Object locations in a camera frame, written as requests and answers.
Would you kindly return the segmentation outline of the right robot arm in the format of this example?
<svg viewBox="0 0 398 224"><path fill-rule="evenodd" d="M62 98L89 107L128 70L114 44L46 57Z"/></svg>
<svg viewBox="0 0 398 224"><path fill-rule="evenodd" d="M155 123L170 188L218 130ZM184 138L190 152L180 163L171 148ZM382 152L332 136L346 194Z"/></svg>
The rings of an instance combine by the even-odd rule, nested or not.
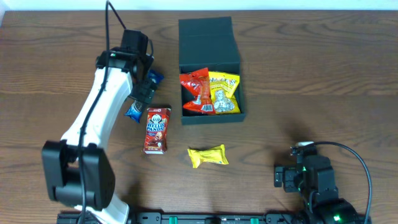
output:
<svg viewBox="0 0 398 224"><path fill-rule="evenodd" d="M345 199L339 197L335 171L325 156L301 156L292 166L274 167L274 186L285 192L297 192L304 209L296 215L278 214L275 223L360 224L364 217Z"/></svg>

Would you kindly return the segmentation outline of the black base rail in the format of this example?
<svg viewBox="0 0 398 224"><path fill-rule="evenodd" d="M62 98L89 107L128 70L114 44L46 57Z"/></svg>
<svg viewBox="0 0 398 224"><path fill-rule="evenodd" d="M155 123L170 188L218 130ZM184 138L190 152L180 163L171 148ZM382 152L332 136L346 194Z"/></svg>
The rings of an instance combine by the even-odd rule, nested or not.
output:
<svg viewBox="0 0 398 224"><path fill-rule="evenodd" d="M57 215L57 224L78 223L79 214L62 212ZM85 216L88 224L105 223L92 214ZM299 221L293 215L268 213L266 215L183 215L160 214L155 212L142 212L127 218L127 224L283 224L283 223L309 223Z"/></svg>

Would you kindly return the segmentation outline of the dark green open box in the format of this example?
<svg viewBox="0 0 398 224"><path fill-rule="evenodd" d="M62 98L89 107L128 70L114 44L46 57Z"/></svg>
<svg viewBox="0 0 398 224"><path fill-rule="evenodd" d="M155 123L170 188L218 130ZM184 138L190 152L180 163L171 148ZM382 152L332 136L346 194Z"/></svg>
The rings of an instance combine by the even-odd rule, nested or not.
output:
<svg viewBox="0 0 398 224"><path fill-rule="evenodd" d="M178 21L179 72L201 68L212 72L241 74L241 57L233 34L232 18L211 17ZM183 125L242 122L246 117L243 85L234 92L238 114L204 115L182 109Z"/></svg>

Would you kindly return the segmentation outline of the red Hello Panda box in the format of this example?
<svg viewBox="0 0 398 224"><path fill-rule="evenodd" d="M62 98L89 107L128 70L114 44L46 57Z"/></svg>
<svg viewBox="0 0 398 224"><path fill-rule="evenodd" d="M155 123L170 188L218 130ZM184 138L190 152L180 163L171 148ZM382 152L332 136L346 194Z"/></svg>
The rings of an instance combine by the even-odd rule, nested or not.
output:
<svg viewBox="0 0 398 224"><path fill-rule="evenodd" d="M151 107L147 111L146 138L143 152L146 154L165 154L171 108Z"/></svg>

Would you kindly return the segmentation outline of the yellow seed snack bag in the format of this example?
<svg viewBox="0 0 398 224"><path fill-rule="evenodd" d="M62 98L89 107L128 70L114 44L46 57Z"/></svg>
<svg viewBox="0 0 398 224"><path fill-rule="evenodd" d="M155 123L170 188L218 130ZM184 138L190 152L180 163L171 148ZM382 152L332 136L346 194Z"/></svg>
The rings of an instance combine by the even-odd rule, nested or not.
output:
<svg viewBox="0 0 398 224"><path fill-rule="evenodd" d="M234 93L240 76L225 72L209 72L210 95L216 114L240 113Z"/></svg>

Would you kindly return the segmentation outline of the blue Oreo cookie pack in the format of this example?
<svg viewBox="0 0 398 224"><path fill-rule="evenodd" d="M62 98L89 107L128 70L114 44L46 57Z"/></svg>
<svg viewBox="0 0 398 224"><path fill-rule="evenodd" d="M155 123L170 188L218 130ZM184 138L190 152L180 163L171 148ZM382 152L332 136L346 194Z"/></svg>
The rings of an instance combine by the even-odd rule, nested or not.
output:
<svg viewBox="0 0 398 224"><path fill-rule="evenodd" d="M134 99L134 102L124 115L130 117L135 122L140 123L144 110L152 102L154 93L163 79L163 74L156 72L155 70L149 70L145 79L136 85L136 89L133 91L133 96L130 96Z"/></svg>

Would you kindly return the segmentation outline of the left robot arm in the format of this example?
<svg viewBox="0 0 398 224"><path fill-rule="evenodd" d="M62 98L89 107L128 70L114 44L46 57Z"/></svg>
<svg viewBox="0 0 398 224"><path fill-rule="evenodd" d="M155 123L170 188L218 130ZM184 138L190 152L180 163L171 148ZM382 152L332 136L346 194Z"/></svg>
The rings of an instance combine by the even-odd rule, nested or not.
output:
<svg viewBox="0 0 398 224"><path fill-rule="evenodd" d="M145 78L153 54L113 48L96 61L93 86L71 127L47 141L42 162L49 199L79 210L72 223L127 223L129 205L114 192L115 175L106 156L119 110Z"/></svg>

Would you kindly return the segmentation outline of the small yellow snack packet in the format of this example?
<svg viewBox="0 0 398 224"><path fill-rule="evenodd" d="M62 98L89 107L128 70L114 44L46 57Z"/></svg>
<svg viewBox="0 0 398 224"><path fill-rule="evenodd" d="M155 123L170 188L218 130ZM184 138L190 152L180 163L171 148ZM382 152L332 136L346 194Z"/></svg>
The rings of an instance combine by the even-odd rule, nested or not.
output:
<svg viewBox="0 0 398 224"><path fill-rule="evenodd" d="M207 150L187 149L188 155L192 162L192 167L197 169L202 163L209 162L214 164L228 165L229 162L225 154L225 146L212 147Z"/></svg>

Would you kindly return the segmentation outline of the red snack bag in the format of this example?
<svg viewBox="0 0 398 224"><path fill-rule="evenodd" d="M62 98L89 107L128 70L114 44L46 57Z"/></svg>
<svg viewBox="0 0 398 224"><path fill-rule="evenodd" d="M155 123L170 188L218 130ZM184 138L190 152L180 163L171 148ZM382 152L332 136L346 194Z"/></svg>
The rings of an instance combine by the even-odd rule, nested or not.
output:
<svg viewBox="0 0 398 224"><path fill-rule="evenodd" d="M183 105L183 108L201 114L215 114L210 96L210 78L208 68L179 75L180 84L195 98Z"/></svg>

